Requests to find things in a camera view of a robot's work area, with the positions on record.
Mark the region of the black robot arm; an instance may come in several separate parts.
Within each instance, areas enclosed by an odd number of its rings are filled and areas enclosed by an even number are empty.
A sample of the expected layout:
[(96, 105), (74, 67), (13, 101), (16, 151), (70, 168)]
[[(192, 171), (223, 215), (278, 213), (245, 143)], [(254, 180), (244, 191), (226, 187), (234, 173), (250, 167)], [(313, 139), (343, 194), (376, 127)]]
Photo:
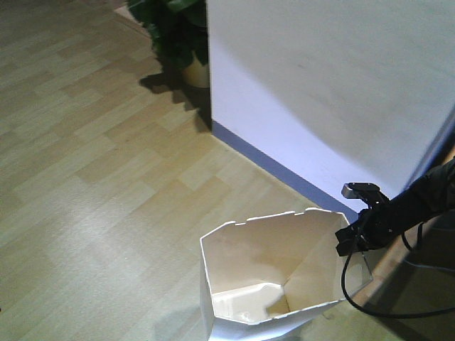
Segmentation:
[(381, 249), (415, 225), (454, 209), (454, 160), (432, 168), (393, 199), (372, 183), (346, 183), (342, 195), (368, 207), (335, 233), (338, 255)]

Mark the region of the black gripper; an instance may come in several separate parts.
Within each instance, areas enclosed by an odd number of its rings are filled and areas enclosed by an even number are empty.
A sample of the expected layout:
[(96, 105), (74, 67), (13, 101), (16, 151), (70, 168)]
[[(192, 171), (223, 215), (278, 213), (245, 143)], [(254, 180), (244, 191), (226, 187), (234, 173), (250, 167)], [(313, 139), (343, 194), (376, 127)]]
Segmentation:
[(391, 242), (387, 225), (387, 211), (390, 203), (380, 203), (363, 209), (355, 222), (335, 233), (339, 256), (348, 256), (351, 252), (376, 250), (386, 247)]

